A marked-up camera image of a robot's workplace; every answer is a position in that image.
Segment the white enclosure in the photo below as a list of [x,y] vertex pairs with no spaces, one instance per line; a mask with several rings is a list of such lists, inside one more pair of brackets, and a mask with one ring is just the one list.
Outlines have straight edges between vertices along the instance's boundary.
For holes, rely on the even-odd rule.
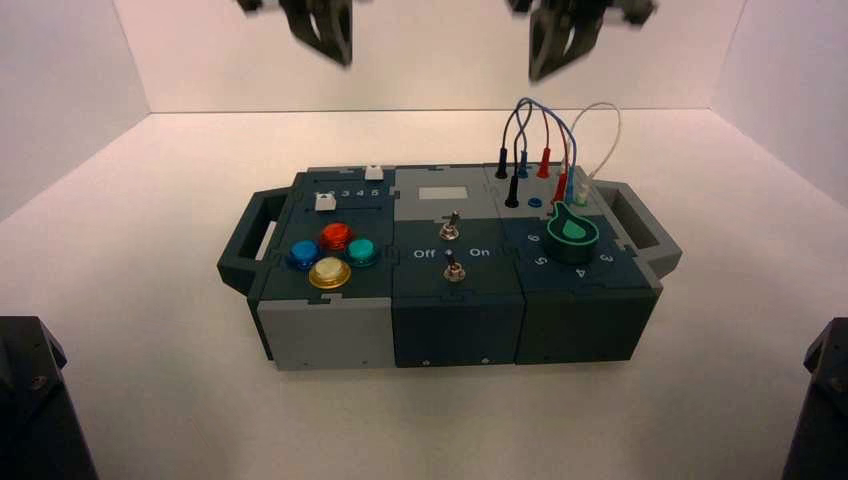
[[0,219],[147,114],[111,0],[0,2]]
[[[101,478],[778,477],[848,315],[848,9],[657,1],[539,85],[503,0],[354,1],[348,70],[234,0],[0,2],[0,316],[62,343]],[[216,271],[250,195],[495,161],[525,95],[618,103],[600,177],[684,252],[633,359],[277,371]],[[581,120],[584,166],[614,118]]]
[[232,0],[116,0],[153,111],[705,108],[743,0],[663,2],[642,31],[607,26],[588,60],[528,87],[529,17],[503,0],[354,2],[353,66],[317,56],[280,11]]

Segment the red button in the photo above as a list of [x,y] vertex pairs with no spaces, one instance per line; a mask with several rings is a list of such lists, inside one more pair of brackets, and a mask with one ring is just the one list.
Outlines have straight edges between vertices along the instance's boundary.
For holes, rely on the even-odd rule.
[[353,230],[344,223],[331,223],[321,231],[318,243],[324,250],[341,251],[353,240]]

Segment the red connector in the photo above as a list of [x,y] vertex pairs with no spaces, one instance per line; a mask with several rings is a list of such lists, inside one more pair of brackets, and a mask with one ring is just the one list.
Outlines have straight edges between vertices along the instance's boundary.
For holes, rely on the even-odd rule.
[[550,160],[551,160],[551,149],[548,148],[548,147],[545,147],[545,149],[542,150],[542,164],[539,165],[539,171],[536,173],[537,177],[548,178],[548,177],[551,176],[550,172],[548,171],[548,164],[550,163]]
[[554,202],[562,202],[565,198],[565,187],[568,186],[568,172],[562,172],[559,174],[559,181],[557,182],[557,191],[554,194],[554,199],[551,200],[551,203]]

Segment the green knob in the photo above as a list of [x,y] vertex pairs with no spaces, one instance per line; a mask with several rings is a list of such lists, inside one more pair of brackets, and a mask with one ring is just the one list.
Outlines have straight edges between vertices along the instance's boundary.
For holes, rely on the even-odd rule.
[[554,215],[548,220],[542,244],[548,256],[565,264],[589,263],[597,243],[598,227],[594,223],[575,215],[565,203],[554,203]]

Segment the metal toggle switch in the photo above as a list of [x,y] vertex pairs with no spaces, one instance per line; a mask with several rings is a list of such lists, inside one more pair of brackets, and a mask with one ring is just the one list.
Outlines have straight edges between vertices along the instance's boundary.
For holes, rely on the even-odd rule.
[[448,223],[442,225],[442,229],[439,230],[439,236],[442,240],[450,241],[459,238],[459,229],[456,228],[457,222],[459,222],[459,212],[454,210]]
[[448,261],[448,267],[445,269],[444,277],[449,282],[461,282],[465,279],[465,270],[462,264],[456,261],[453,250],[445,250],[445,258]]

